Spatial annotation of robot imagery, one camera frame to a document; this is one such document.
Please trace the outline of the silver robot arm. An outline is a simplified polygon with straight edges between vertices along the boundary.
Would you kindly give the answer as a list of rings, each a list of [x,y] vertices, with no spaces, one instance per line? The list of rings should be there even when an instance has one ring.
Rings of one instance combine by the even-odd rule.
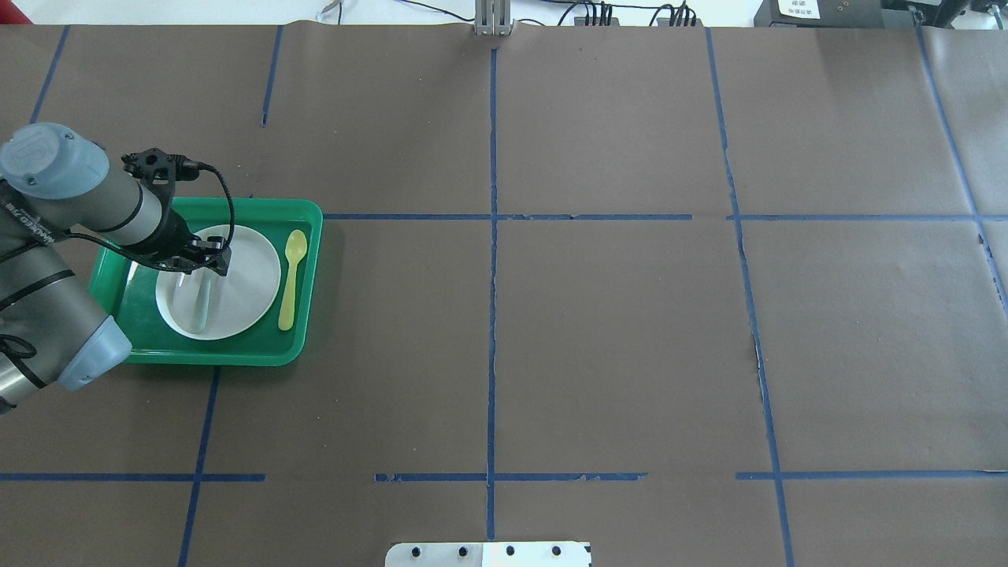
[[[199,237],[172,207],[176,184],[213,166],[158,148],[122,161],[115,168],[104,147],[51,122],[2,145],[3,415],[51,384],[79,390],[132,349],[58,242],[93,242],[156,272],[229,272],[233,235]]]

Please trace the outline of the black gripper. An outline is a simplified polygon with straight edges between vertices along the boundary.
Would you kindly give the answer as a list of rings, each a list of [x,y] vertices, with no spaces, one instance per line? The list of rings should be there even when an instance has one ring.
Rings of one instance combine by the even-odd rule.
[[[229,272],[232,255],[229,238],[199,237],[191,232],[186,220],[170,208],[154,232],[122,248],[159,272],[191,274],[209,269],[222,277]]]

